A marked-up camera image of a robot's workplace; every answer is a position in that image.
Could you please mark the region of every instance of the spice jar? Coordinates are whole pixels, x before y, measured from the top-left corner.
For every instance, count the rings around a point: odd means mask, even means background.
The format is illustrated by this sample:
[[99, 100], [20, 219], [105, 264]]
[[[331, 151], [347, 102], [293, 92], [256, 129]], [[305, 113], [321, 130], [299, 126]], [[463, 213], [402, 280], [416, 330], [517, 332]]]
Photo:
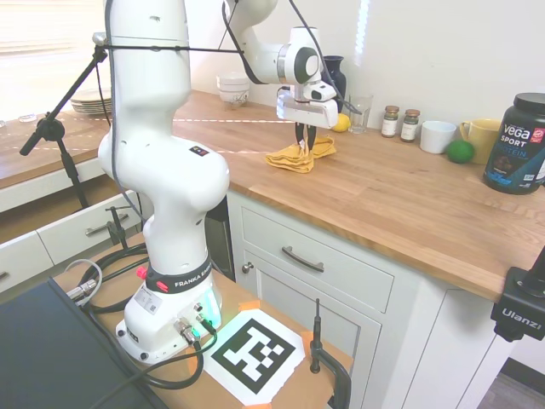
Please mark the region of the spice jar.
[[418, 111], [417, 109], [408, 109], [407, 111], [405, 111], [403, 129], [401, 130], [401, 141], [413, 142], [415, 140], [419, 116], [420, 111]]
[[382, 121], [382, 136], [385, 138], [393, 138], [395, 136], [395, 130], [398, 127], [398, 119], [399, 107], [388, 105], [386, 107], [386, 113], [384, 114], [384, 121]]

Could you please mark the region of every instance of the dark blue vase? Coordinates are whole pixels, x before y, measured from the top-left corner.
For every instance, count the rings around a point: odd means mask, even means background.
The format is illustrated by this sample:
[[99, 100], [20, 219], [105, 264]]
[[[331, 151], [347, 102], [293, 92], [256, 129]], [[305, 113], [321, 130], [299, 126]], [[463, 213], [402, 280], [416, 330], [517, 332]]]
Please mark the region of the dark blue vase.
[[[347, 93], [347, 78], [345, 75], [341, 72], [341, 62], [344, 60], [344, 57], [341, 57], [340, 55], [326, 55], [324, 57], [325, 59], [325, 68], [327, 71], [330, 72], [331, 79], [333, 80], [333, 83], [339, 90], [339, 93], [341, 93], [342, 98], [344, 99], [344, 95]], [[322, 72], [322, 81], [325, 83], [332, 85], [330, 80], [325, 75], [325, 72]], [[337, 108], [339, 109], [339, 113], [342, 111], [342, 102], [341, 99], [336, 96], [334, 98], [335, 102], [337, 103]]]

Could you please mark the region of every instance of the black container lid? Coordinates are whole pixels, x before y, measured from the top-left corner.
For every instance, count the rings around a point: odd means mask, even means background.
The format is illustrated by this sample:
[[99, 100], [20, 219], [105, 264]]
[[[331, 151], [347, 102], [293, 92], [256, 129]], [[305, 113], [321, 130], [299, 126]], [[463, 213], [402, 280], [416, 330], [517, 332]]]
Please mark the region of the black container lid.
[[514, 105], [523, 111], [545, 115], [545, 94], [528, 92], [514, 97]]

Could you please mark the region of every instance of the microphone stand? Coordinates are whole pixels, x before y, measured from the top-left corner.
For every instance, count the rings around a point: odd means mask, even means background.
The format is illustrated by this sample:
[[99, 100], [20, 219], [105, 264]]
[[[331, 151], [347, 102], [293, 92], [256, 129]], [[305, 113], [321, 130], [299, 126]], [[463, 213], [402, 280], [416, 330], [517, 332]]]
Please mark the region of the microphone stand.
[[89, 202], [87, 201], [87, 198], [85, 197], [82, 184], [79, 181], [74, 160], [72, 159], [72, 156], [70, 156], [70, 153], [68, 153], [68, 151], [66, 150], [66, 146], [62, 140], [63, 136], [65, 135], [65, 127], [62, 124], [62, 122], [56, 118], [57, 118], [57, 115], [59, 115], [60, 110], [73, 97], [77, 89], [83, 84], [83, 81], [85, 81], [85, 79], [87, 79], [89, 74], [95, 69], [96, 65], [99, 62], [104, 61], [107, 56], [108, 54], [102, 47], [98, 47], [98, 46], [95, 47], [95, 52], [93, 53], [93, 60], [89, 63], [87, 68], [83, 70], [81, 75], [77, 78], [76, 82], [68, 90], [66, 95], [62, 98], [62, 100], [60, 100], [59, 104], [55, 107], [55, 109], [52, 112], [47, 112], [45, 114], [45, 118], [42, 118], [39, 120], [39, 122], [37, 123], [36, 130], [19, 151], [21, 155], [27, 156], [42, 138], [45, 141], [57, 142], [57, 145], [59, 146], [59, 150], [60, 150], [60, 159], [62, 161], [62, 165], [65, 168], [66, 174], [72, 181], [72, 185], [74, 186], [74, 189], [76, 190], [76, 195], [77, 195], [77, 198], [79, 199], [79, 203], [81, 204], [82, 209], [89, 207]]

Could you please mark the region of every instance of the glass cup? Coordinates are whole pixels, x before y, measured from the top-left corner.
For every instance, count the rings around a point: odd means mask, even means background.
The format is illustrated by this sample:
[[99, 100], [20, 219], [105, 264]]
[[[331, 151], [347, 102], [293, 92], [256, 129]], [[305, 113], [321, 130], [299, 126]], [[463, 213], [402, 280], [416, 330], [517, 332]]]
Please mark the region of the glass cup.
[[350, 112], [350, 129], [353, 134], [363, 134], [367, 130], [369, 114], [373, 104], [373, 95], [354, 96], [350, 95], [350, 103], [361, 112], [361, 115]]

